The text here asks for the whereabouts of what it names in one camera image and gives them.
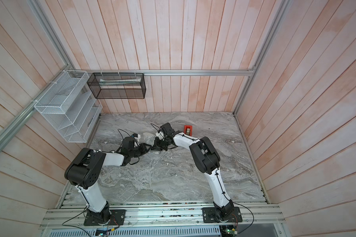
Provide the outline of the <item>black mesh wall basket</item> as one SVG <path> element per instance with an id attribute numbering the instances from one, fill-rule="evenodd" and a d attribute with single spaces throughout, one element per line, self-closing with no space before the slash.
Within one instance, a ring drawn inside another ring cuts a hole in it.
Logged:
<path id="1" fill-rule="evenodd" d="M 92 73 L 87 82 L 96 99 L 144 99 L 142 73 Z"/>

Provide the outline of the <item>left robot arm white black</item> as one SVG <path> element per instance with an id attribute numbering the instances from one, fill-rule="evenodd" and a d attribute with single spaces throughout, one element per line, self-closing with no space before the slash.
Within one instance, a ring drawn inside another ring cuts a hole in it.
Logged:
<path id="1" fill-rule="evenodd" d="M 123 138 L 117 150 L 104 152 L 83 148 L 65 171 L 65 179 L 75 186 L 86 201 L 87 216 L 101 225 L 109 222 L 111 212 L 98 185 L 100 172 L 104 166 L 132 165 L 133 158 L 139 159 L 147 154 L 152 146 L 139 140 L 140 135 L 134 133 Z"/>

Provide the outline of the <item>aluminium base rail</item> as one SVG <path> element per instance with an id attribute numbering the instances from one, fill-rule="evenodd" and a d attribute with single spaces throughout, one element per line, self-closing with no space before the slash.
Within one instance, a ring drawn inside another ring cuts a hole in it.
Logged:
<path id="1" fill-rule="evenodd" d="M 206 225 L 202 209 L 211 207 L 209 202 L 164 202 L 164 203 L 123 203 L 111 205 L 110 209 L 125 211 L 123 227 L 163 227 Z M 40 229 L 62 229 L 71 226 L 83 227 L 85 215 L 82 205 L 64 205 L 60 209 L 49 209 Z M 284 223 L 285 218 L 279 205 L 262 201 L 248 201 L 235 206 L 236 213 L 231 217 L 242 220 L 233 221 L 239 225 L 250 223 Z"/>

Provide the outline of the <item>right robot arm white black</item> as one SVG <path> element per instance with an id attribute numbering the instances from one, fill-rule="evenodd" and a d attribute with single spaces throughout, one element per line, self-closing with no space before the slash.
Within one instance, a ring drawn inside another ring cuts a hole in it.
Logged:
<path id="1" fill-rule="evenodd" d="M 175 131 L 170 123 L 160 127 L 152 124 L 157 130 L 153 150 L 168 151 L 170 145 L 182 147 L 191 152 L 198 170 L 203 173 L 213 194 L 213 207 L 202 209 L 204 223 L 242 222 L 239 207 L 245 207 L 232 201 L 222 180 L 220 171 L 221 158 L 208 137 L 194 138 L 181 131 Z"/>

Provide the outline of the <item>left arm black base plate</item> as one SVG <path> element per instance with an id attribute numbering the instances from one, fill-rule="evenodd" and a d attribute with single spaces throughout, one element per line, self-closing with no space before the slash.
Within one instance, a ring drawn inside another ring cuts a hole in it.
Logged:
<path id="1" fill-rule="evenodd" d="M 100 213 L 88 210 L 84 226 L 122 226 L 126 215 L 125 209 L 104 209 Z"/>

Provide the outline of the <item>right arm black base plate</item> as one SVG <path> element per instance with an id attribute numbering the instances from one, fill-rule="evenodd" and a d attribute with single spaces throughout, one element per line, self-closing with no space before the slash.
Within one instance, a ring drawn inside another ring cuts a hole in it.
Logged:
<path id="1" fill-rule="evenodd" d="M 223 214 L 218 208 L 202 208 L 204 223 L 239 223 L 242 222 L 242 216 L 239 207 L 234 207 L 230 213 Z"/>

